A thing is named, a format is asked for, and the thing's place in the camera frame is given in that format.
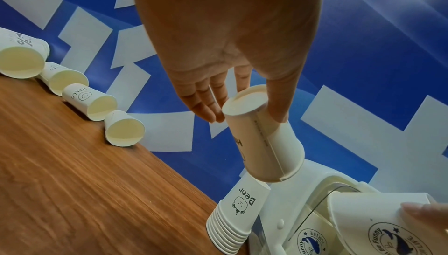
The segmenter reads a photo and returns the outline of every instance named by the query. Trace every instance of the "bear face print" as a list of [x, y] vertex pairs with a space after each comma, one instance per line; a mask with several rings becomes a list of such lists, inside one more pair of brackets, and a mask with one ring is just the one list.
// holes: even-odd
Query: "bear face print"
[[244, 200], [242, 197], [237, 197], [235, 198], [235, 200], [233, 201], [232, 206], [235, 208], [236, 210], [236, 214], [241, 213], [244, 214], [244, 212], [247, 209], [247, 202], [246, 200]]

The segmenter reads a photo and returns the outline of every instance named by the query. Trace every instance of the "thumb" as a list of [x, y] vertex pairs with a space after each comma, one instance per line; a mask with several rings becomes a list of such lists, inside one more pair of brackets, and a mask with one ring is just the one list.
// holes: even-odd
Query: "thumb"
[[437, 230], [448, 229], [448, 204], [402, 203], [403, 211]]
[[272, 118], [280, 123], [288, 121], [289, 107], [293, 102], [300, 73], [303, 66], [281, 79], [267, 79], [267, 109]]

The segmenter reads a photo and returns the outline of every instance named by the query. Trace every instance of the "blue background with white shapes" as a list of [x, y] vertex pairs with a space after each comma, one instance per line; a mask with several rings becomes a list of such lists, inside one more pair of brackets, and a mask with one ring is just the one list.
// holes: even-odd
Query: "blue background with white shapes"
[[[448, 201], [447, 3], [324, 0], [290, 110], [308, 159], [382, 191]], [[142, 144], [213, 200], [237, 182], [229, 129], [178, 99], [133, 0], [0, 0], [0, 14], [1, 27], [48, 41], [49, 61], [115, 95], [149, 129]], [[262, 83], [254, 72], [251, 84]]]

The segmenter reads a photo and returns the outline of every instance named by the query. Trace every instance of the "wood grain surface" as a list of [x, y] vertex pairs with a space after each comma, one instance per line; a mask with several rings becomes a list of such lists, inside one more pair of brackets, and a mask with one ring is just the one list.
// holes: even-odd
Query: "wood grain surface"
[[215, 206], [141, 145], [107, 144], [103, 122], [41, 83], [0, 76], [1, 255], [218, 255]]

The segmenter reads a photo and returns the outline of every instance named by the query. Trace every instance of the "finger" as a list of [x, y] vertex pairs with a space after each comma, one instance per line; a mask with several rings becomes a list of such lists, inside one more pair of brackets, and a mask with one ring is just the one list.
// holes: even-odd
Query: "finger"
[[251, 85], [252, 65], [236, 66], [234, 68], [237, 92], [247, 89]]
[[402, 203], [405, 213], [434, 228], [448, 229], [448, 204]]
[[293, 102], [295, 89], [303, 66], [284, 78], [267, 79], [267, 109], [272, 118], [280, 123], [288, 121], [289, 107]]
[[215, 122], [215, 113], [202, 102], [194, 84], [179, 85], [173, 83], [173, 86], [179, 98], [194, 114], [208, 122]]
[[227, 88], [225, 86], [225, 78], [227, 77], [227, 71], [212, 76], [210, 78], [210, 87], [215, 94], [215, 99], [218, 105], [222, 108], [224, 103], [229, 99]]
[[196, 93], [199, 95], [202, 102], [215, 114], [216, 121], [223, 122], [224, 114], [211, 93], [209, 78], [196, 82]]

